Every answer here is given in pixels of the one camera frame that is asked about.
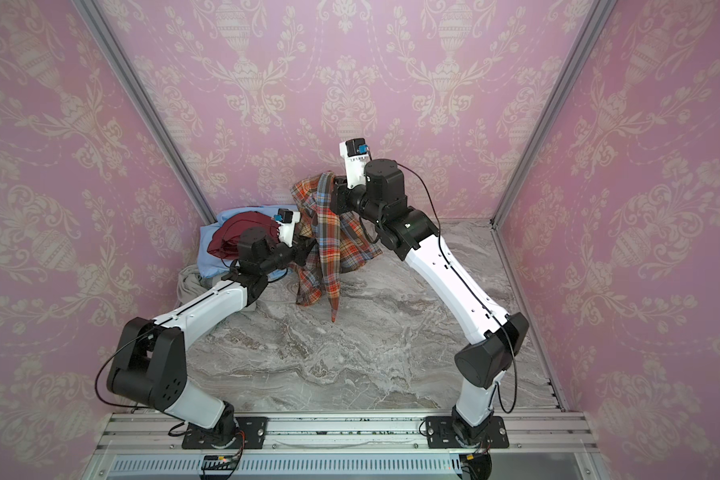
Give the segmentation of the plaid red orange cloth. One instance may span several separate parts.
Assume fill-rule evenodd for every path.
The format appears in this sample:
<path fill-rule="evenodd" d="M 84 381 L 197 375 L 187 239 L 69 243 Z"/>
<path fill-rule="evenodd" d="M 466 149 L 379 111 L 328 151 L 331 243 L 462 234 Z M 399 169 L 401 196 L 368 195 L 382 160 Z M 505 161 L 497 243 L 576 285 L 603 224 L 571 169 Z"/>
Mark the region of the plaid red orange cloth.
<path fill-rule="evenodd" d="M 299 277 L 296 303 L 311 306 L 325 298 L 332 321 L 337 320 L 340 308 L 340 275 L 355 271 L 382 254 L 380 246 L 368 240 L 360 220 L 350 213 L 337 215 L 331 211 L 335 179 L 335 174 L 327 171 L 291 188 L 302 216 L 297 234 L 316 242 L 305 264 L 295 267 Z"/>

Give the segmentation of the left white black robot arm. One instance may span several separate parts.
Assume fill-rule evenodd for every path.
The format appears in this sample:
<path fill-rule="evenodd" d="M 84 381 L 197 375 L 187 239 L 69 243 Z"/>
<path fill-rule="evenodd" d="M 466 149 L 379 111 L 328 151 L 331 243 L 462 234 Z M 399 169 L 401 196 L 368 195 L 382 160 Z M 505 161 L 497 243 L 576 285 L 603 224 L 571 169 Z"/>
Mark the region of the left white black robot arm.
<path fill-rule="evenodd" d="M 262 227 L 245 230 L 238 259 L 215 286 L 169 313 L 125 324 L 111 359 L 107 390 L 186 423 L 215 448 L 237 448 L 244 434 L 234 406 L 189 380 L 186 352 L 218 324 L 255 303 L 271 283 L 271 273 L 305 265 L 316 245 L 314 238 L 294 235 L 275 241 Z"/>

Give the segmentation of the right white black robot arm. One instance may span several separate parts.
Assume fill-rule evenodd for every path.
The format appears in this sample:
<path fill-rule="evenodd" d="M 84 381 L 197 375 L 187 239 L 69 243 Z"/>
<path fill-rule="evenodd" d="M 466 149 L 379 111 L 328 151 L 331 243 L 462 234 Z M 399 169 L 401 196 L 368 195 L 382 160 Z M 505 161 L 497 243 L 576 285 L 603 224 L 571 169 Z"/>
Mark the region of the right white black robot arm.
<path fill-rule="evenodd" d="M 460 325 L 467 344 L 454 356 L 462 386 L 451 425 L 461 444 L 486 443 L 501 381 L 516 368 L 528 320 L 494 301 L 452 254 L 439 224 L 409 205 L 405 167 L 360 155 L 347 159 L 345 170 L 334 181 L 332 211 L 371 222 L 377 242 L 419 274 Z"/>

